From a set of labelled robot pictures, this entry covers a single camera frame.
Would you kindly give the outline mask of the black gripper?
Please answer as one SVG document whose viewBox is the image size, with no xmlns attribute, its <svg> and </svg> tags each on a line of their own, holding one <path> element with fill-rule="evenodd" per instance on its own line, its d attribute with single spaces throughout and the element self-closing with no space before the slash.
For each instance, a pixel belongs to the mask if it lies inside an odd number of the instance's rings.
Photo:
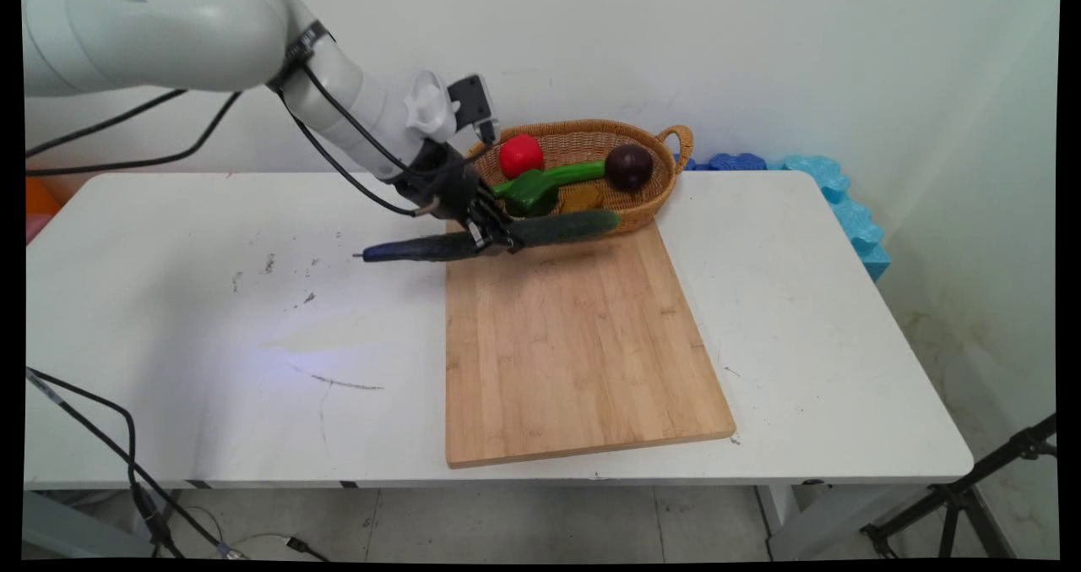
<svg viewBox="0 0 1081 572">
<path fill-rule="evenodd" d="M 424 139 L 421 152 L 401 175 L 395 176 L 395 191 L 417 207 L 418 214 L 443 221 L 466 221 L 464 229 L 472 238 L 472 255 L 520 253 L 524 241 L 511 231 L 516 221 L 498 205 L 493 188 L 482 178 L 475 162 L 493 149 L 464 156 L 448 142 Z"/>
</svg>

